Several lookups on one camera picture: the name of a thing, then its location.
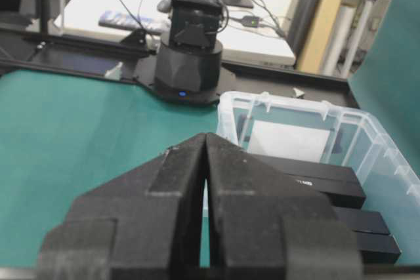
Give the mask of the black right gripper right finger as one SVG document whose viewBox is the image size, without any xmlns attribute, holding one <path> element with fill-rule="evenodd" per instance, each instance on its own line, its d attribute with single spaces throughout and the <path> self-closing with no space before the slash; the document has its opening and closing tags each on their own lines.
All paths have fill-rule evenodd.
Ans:
<svg viewBox="0 0 420 280">
<path fill-rule="evenodd" d="M 361 279 L 354 234 L 328 198 L 206 136 L 212 262 L 225 279 Z"/>
</svg>

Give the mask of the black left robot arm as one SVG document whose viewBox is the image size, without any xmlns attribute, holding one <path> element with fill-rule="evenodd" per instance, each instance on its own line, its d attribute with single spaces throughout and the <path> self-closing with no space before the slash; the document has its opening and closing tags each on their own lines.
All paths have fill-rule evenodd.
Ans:
<svg viewBox="0 0 420 280">
<path fill-rule="evenodd" d="M 215 103 L 223 50 L 217 35 L 228 25 L 228 10 L 221 0 L 171 0 L 171 6 L 171 27 L 161 35 L 152 88 L 172 102 Z"/>
</svg>

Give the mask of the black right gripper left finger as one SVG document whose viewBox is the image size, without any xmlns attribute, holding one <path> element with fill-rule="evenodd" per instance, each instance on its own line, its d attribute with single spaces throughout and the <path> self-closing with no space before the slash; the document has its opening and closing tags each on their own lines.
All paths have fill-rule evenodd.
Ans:
<svg viewBox="0 0 420 280">
<path fill-rule="evenodd" d="M 200 264 L 205 135 L 76 197 L 39 250 L 39 279 L 178 279 Z"/>
</svg>

